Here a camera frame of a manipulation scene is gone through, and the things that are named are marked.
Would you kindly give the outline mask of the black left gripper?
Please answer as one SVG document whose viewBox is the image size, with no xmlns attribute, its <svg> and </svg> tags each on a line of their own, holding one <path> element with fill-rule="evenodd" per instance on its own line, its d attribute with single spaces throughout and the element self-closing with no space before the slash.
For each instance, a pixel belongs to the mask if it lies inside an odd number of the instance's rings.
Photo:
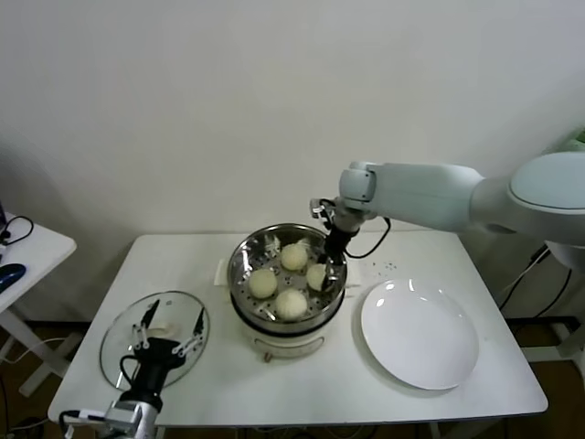
<svg viewBox="0 0 585 439">
<path fill-rule="evenodd" d="M 130 389 L 124 393 L 128 402 L 162 403 L 161 392 L 169 372 L 179 369 L 186 363 L 199 345 L 203 337 L 205 309 L 202 308 L 197 317 L 190 338 L 178 341 L 148 337 L 147 330 L 160 304 L 157 299 L 147 306 L 140 322 L 133 324 L 134 357 L 138 362 L 138 370 Z"/>
</svg>

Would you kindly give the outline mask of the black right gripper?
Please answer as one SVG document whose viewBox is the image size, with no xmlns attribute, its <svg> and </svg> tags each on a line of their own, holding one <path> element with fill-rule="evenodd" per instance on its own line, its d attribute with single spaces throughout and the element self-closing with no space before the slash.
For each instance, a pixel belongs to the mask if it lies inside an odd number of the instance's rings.
<svg viewBox="0 0 585 439">
<path fill-rule="evenodd" d="M 332 226 L 324 240 L 323 254 L 319 256 L 319 263 L 323 267 L 324 277 L 321 282 L 321 292 L 326 293 L 335 290 L 339 281 L 339 273 L 335 271 L 336 265 L 345 264 L 345 251 L 349 242 L 356 237 L 358 230 L 344 231 Z"/>
</svg>

